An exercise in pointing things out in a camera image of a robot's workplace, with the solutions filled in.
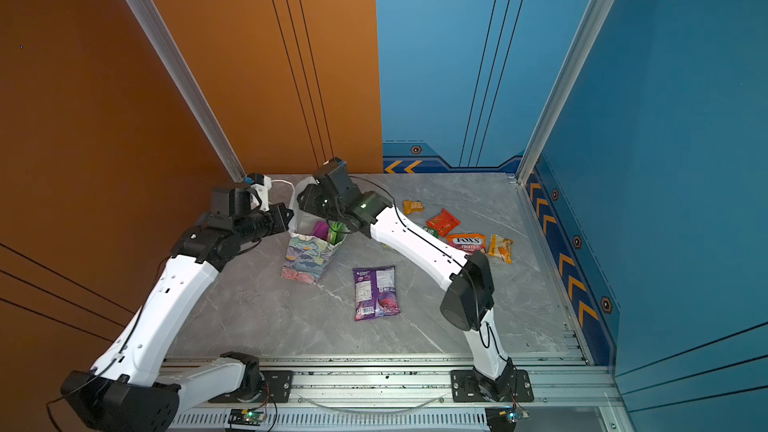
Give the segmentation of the purple white snack bag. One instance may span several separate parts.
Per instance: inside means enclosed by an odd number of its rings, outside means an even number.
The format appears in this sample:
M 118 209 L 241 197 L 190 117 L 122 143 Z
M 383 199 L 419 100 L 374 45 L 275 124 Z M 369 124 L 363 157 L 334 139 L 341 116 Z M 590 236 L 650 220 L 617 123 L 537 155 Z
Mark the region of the purple white snack bag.
M 355 321 L 397 316 L 401 313 L 396 292 L 396 268 L 355 268 Z

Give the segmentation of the right circuit board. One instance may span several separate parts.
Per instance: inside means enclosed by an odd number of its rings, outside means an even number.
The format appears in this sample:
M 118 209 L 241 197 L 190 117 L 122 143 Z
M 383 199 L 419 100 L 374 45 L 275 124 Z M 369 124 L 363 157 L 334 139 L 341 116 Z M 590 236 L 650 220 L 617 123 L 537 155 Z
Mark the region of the right circuit board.
M 520 421 L 530 418 L 521 407 L 486 408 L 486 424 L 490 432 L 514 432 Z

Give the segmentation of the green white snack bag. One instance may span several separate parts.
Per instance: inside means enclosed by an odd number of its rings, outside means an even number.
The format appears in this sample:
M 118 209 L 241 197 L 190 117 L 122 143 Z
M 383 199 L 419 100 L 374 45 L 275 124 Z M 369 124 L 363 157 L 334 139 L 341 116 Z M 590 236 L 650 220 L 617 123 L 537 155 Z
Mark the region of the green white snack bag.
M 423 227 L 416 227 L 415 229 L 412 228 L 406 228 L 402 227 L 401 230 L 401 237 L 400 240 L 406 240 L 408 242 L 418 242 L 422 241 L 424 243 L 427 243 L 428 240 L 426 239 L 427 236 L 434 238 L 439 243 L 443 244 L 444 240 L 443 238 L 438 234 L 438 232 L 430 227 L 423 226 Z

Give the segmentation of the aluminium rail frame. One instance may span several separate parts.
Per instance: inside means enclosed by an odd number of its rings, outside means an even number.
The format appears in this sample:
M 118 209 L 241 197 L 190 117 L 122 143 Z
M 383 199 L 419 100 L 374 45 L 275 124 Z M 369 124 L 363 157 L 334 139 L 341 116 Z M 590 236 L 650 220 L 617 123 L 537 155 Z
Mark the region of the aluminium rail frame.
M 489 431 L 486 408 L 521 407 L 515 431 L 631 431 L 609 370 L 580 350 L 512 357 L 528 372 L 532 403 L 456 403 L 450 372 L 470 370 L 465 354 L 266 357 L 262 371 L 294 373 L 289 401 L 209 403 L 180 412 L 172 431 Z M 259 426 L 227 427 L 233 408 L 267 414 Z

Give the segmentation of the orange Fox's candy bag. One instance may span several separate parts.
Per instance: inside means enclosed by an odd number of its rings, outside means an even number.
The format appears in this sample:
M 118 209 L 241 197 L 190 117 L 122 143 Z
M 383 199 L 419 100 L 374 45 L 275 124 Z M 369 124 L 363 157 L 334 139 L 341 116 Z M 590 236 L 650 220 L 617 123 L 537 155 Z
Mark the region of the orange Fox's candy bag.
M 468 254 L 487 251 L 486 236 L 479 233 L 457 233 L 445 237 L 446 243 L 451 247 Z

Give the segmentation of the magenta grape candy bag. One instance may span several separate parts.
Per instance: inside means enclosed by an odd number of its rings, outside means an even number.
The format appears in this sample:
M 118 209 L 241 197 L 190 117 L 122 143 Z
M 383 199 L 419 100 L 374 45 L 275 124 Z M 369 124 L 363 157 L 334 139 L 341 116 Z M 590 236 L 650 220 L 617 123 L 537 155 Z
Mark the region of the magenta grape candy bag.
M 311 232 L 313 237 L 326 241 L 330 231 L 330 225 L 326 221 L 318 221 Z

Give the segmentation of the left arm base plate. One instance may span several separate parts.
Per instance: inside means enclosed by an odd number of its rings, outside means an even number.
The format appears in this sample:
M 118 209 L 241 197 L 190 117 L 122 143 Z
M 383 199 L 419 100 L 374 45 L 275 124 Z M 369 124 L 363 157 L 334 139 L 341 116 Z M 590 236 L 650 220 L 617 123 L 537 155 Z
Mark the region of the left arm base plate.
M 209 403 L 256 403 L 269 400 L 278 404 L 287 403 L 290 398 L 294 373 L 290 370 L 260 371 L 256 378 L 246 379 L 246 385 L 229 393 L 218 395 Z

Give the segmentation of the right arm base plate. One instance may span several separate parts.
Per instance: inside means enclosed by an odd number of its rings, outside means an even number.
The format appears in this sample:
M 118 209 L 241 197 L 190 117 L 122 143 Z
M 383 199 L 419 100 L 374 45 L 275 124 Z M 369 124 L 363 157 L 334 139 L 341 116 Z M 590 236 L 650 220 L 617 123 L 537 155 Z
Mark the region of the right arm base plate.
M 456 403 L 532 403 L 535 400 L 528 372 L 513 368 L 508 374 L 489 379 L 475 370 L 450 372 L 452 399 Z

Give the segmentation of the small orange snack packet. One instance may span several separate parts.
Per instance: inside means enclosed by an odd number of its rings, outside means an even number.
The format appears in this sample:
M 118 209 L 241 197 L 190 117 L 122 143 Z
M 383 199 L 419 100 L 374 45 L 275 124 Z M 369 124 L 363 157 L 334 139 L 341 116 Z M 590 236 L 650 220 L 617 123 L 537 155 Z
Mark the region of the small orange snack packet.
M 425 206 L 421 201 L 417 200 L 404 200 L 403 203 L 403 212 L 406 215 L 411 215 L 413 213 L 423 212 L 425 210 Z

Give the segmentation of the floral white paper bag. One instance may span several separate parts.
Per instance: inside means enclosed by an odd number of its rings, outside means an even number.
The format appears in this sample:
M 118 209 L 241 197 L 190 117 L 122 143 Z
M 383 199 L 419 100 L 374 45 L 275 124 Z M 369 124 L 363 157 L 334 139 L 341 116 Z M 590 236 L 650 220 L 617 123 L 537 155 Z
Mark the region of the floral white paper bag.
M 272 177 L 271 180 L 270 203 L 277 202 L 273 191 L 278 184 L 289 186 L 292 191 L 289 208 L 294 212 L 294 215 L 288 226 L 290 238 L 281 275 L 289 280 L 308 284 L 317 283 L 344 240 L 337 245 L 331 245 L 327 240 L 323 241 L 311 235 L 313 227 L 318 221 L 333 222 L 302 212 L 298 208 L 297 196 L 307 185 L 314 182 L 312 178 L 304 179 L 297 185 L 289 180 L 275 177 Z

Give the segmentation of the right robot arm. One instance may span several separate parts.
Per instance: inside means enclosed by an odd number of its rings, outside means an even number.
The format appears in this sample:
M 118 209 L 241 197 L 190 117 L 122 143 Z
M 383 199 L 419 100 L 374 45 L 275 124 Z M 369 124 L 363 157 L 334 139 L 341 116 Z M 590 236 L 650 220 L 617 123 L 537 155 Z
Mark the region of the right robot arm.
M 429 234 L 400 211 L 384 187 L 373 184 L 371 191 L 361 191 L 339 158 L 326 162 L 306 184 L 296 187 L 291 207 L 341 222 L 350 232 L 389 246 L 426 272 L 444 291 L 440 312 L 465 335 L 477 380 L 496 394 L 512 382 L 515 365 L 498 337 L 495 284 L 484 253 L 467 254 Z

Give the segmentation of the yellow orange snack packet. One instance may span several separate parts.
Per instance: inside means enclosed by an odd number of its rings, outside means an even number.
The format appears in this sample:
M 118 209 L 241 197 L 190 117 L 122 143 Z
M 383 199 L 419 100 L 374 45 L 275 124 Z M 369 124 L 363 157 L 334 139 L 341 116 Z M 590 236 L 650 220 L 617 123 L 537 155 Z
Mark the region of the yellow orange snack packet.
M 488 241 L 487 255 L 511 264 L 514 241 L 501 235 L 492 234 Z

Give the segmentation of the large green chips bag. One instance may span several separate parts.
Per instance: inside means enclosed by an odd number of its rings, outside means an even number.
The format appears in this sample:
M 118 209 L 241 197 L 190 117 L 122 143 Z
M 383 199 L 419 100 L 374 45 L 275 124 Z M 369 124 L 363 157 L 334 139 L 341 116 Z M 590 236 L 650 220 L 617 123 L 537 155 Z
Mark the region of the large green chips bag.
M 327 234 L 327 241 L 331 245 L 337 245 L 341 243 L 346 235 L 349 233 L 346 225 L 340 221 L 329 222 L 329 231 Z

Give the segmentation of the left circuit board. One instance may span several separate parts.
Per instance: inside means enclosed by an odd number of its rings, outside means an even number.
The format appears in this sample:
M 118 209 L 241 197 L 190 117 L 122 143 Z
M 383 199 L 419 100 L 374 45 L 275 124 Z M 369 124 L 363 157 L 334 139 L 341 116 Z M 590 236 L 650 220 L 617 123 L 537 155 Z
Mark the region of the left circuit board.
M 229 412 L 226 424 L 230 429 L 234 426 L 259 427 L 264 423 L 266 417 L 267 414 L 264 411 L 255 408 L 233 408 Z

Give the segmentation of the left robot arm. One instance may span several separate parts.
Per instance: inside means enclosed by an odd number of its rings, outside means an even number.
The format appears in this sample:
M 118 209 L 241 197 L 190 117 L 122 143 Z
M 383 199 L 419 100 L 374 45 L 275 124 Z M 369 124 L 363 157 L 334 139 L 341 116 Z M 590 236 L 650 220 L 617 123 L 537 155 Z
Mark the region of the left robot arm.
M 230 394 L 250 402 L 265 393 L 258 358 L 226 353 L 162 378 L 167 352 L 195 304 L 226 265 L 265 237 L 288 229 L 293 212 L 271 203 L 269 178 L 255 174 L 217 188 L 211 206 L 161 261 L 146 301 L 87 372 L 73 371 L 60 393 L 96 431 L 165 431 L 180 412 Z

